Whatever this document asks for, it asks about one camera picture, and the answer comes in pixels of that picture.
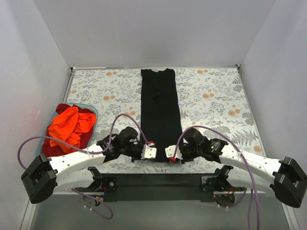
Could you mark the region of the black t shirt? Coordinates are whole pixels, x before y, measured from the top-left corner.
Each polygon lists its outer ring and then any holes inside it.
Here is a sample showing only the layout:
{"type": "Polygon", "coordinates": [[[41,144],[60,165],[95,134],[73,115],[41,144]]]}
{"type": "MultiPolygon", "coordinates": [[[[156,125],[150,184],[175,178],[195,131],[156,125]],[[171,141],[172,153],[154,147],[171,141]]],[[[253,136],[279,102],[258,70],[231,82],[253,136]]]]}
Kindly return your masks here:
{"type": "Polygon", "coordinates": [[[155,143],[155,159],[166,162],[165,148],[175,145],[182,134],[175,71],[142,69],[141,76],[141,129],[155,143]]]}

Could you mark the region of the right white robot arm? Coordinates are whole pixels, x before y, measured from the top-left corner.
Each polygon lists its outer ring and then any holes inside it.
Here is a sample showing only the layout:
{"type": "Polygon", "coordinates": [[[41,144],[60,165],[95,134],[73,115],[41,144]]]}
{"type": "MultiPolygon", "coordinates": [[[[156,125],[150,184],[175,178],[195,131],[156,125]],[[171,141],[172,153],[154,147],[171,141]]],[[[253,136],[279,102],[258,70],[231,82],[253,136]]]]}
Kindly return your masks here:
{"type": "Polygon", "coordinates": [[[208,139],[197,129],[198,126],[189,127],[180,135],[173,156],[180,160],[202,157],[222,164],[214,176],[205,179],[204,190],[225,192],[249,188],[254,192],[274,194],[290,207],[301,207],[307,191],[307,175],[295,159],[261,157],[240,150],[225,135],[221,139],[208,139]]]}

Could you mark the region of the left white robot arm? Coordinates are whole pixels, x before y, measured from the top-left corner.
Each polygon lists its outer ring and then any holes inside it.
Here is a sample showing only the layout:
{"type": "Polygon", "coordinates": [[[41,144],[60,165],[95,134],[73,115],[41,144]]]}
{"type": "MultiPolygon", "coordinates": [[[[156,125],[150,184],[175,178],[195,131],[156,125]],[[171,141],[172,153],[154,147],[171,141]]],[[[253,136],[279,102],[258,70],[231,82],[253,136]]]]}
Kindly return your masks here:
{"type": "Polygon", "coordinates": [[[64,177],[71,177],[83,169],[114,160],[121,154],[134,160],[141,159],[144,146],[150,142],[146,138],[138,140],[138,136],[144,137],[144,133],[127,127],[119,134],[111,133],[85,149],[75,148],[73,153],[56,157],[47,157],[45,154],[37,156],[21,176],[30,202],[41,203],[55,189],[63,190],[59,181],[64,177]]]}

